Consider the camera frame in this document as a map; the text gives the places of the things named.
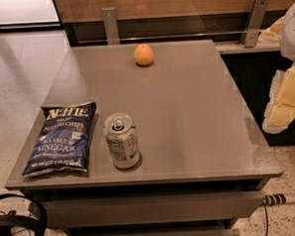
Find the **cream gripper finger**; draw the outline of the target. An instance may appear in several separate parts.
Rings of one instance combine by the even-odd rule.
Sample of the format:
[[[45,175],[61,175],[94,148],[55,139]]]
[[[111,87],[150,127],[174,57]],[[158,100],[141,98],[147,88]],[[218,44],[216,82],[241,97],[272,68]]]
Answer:
[[[287,130],[295,118],[295,61],[286,71],[278,69],[270,86],[261,125],[265,133],[278,134]]]

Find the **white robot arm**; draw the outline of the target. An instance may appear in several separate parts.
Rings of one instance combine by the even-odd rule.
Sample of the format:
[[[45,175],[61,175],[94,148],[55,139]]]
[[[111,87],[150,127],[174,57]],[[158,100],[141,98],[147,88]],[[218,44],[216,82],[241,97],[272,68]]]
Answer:
[[[278,134],[287,130],[295,118],[295,2],[269,30],[269,33],[279,32],[281,55],[292,60],[291,67],[285,71],[278,69],[272,77],[261,124],[265,133]]]

